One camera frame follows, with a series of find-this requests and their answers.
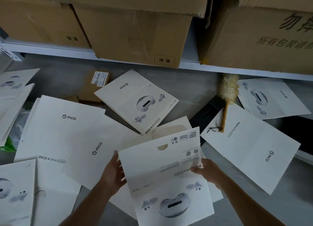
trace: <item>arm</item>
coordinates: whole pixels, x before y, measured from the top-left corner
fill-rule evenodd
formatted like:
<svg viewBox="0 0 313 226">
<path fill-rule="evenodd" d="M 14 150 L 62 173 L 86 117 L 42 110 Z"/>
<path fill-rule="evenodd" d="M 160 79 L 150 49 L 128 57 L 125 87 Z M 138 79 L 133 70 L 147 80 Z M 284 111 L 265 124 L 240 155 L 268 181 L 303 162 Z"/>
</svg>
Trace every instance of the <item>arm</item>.
<svg viewBox="0 0 313 226">
<path fill-rule="evenodd" d="M 83 200 L 79 207 L 60 226 L 94 226 L 98 225 L 104 208 L 111 196 L 126 184 L 121 162 L 117 161 L 118 153 L 114 151 L 113 157 L 104 169 L 104 172 Z"/>
<path fill-rule="evenodd" d="M 194 173 L 201 174 L 207 181 L 214 183 L 224 191 L 244 226 L 275 225 L 284 226 L 275 216 L 270 214 L 247 193 L 243 191 L 210 159 L 202 159 L 203 169 L 190 168 Z"/>
</svg>

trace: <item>hand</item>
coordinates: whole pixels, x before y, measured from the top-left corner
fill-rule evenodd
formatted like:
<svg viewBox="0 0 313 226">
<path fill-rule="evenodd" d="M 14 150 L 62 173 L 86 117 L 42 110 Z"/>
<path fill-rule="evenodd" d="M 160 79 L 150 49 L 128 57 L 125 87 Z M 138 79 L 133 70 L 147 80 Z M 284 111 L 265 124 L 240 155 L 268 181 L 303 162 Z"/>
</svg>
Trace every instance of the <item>hand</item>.
<svg viewBox="0 0 313 226">
<path fill-rule="evenodd" d="M 218 189 L 221 190 L 219 184 L 221 177 L 225 174 L 219 166 L 210 159 L 201 159 L 203 168 L 191 167 L 190 170 L 193 173 L 201 174 L 208 182 L 212 182 L 216 185 Z"/>
<path fill-rule="evenodd" d="M 109 191 L 110 196 L 113 196 L 118 190 L 126 184 L 126 179 L 120 160 L 118 161 L 118 153 L 115 150 L 113 157 L 105 167 L 99 184 Z"/>
</svg>

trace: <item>wooden handle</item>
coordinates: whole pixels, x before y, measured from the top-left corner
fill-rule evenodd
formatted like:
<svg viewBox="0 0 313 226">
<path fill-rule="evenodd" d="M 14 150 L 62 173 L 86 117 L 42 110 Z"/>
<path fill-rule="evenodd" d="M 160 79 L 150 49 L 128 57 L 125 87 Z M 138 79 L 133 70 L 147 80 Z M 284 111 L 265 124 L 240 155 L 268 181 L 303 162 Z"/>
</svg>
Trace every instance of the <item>wooden handle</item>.
<svg viewBox="0 0 313 226">
<path fill-rule="evenodd" d="M 223 110 L 223 119 L 221 122 L 221 130 L 219 131 L 220 133 L 224 133 L 228 105 L 229 105 L 229 100 L 226 101 L 226 105 L 225 105 L 224 110 Z"/>
</svg>

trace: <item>gray floor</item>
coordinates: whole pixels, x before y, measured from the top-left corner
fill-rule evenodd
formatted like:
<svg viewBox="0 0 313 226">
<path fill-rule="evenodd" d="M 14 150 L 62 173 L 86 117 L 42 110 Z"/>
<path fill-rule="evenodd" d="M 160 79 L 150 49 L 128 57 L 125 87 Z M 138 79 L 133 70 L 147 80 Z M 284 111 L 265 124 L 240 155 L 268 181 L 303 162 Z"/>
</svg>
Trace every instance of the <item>gray floor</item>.
<svg viewBox="0 0 313 226">
<path fill-rule="evenodd" d="M 41 71 L 31 80 L 36 83 L 29 97 L 31 100 L 35 100 L 42 94 L 56 98 L 78 94 L 84 75 L 90 69 L 109 70 L 113 73 L 113 78 L 119 77 L 119 75 L 129 69 L 134 69 L 155 85 L 180 100 L 162 123 L 173 121 L 182 116 L 187 116 L 190 119 L 216 94 L 218 81 L 218 74 L 213 72 L 174 70 L 152 66 L 31 54 L 28 54 L 23 62 L 14 62 L 8 70 L 33 68 L 41 68 Z M 286 80 L 286 83 L 308 109 L 313 112 L 313 82 Z M 105 108 L 108 116 L 127 125 L 107 106 Z M 306 117 L 313 119 L 312 114 Z M 278 126 L 280 120 L 269 120 L 268 122 Z M 202 148 L 208 158 L 215 161 L 253 199 L 284 224 L 312 225 L 313 166 L 294 158 L 275 191 L 270 196 L 223 158 L 208 143 L 205 143 Z M 0 164 L 12 162 L 13 158 L 14 155 L 12 154 L 0 153 Z M 75 207 L 79 205 L 88 192 L 88 189 L 82 187 Z M 214 215 L 193 225 L 242 225 L 226 197 L 214 203 L 214 210 Z M 137 225 L 137 221 L 109 203 L 101 218 L 100 225 L 131 226 Z"/>
</svg>

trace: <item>metal shelf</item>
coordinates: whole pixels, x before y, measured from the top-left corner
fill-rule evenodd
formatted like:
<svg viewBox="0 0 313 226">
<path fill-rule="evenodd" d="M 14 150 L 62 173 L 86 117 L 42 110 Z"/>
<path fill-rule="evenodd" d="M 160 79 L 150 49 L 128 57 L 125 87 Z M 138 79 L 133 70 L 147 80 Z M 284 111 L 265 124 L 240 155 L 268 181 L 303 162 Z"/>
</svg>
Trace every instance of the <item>metal shelf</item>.
<svg viewBox="0 0 313 226">
<path fill-rule="evenodd" d="M 16 60 L 16 61 L 22 60 L 22 57 L 20 56 L 20 54 L 18 54 L 18 52 L 21 52 L 21 53 L 33 53 L 33 54 L 42 54 L 42 55 L 59 56 L 59 57 L 72 57 L 72 58 L 81 58 L 81 59 L 90 59 L 90 60 L 99 60 L 99 61 L 121 62 L 121 61 L 97 58 L 95 56 L 94 51 L 88 48 L 77 48 L 77 47 L 70 47 L 70 46 L 57 46 L 57 45 L 44 44 L 44 43 L 23 42 L 23 41 L 11 39 L 9 37 L 2 41 L 0 39 L 0 48 L 3 51 L 5 51 L 6 54 L 8 54 L 13 60 Z M 232 73 L 232 74 L 241 74 L 241 75 L 313 81 L 313 75 L 200 65 L 200 63 L 198 62 L 196 39 L 195 39 L 193 26 L 190 26 L 190 29 L 188 32 L 188 36 L 186 39 L 179 69 L 201 70 L 201 71 L 222 72 L 222 73 Z"/>
</svg>

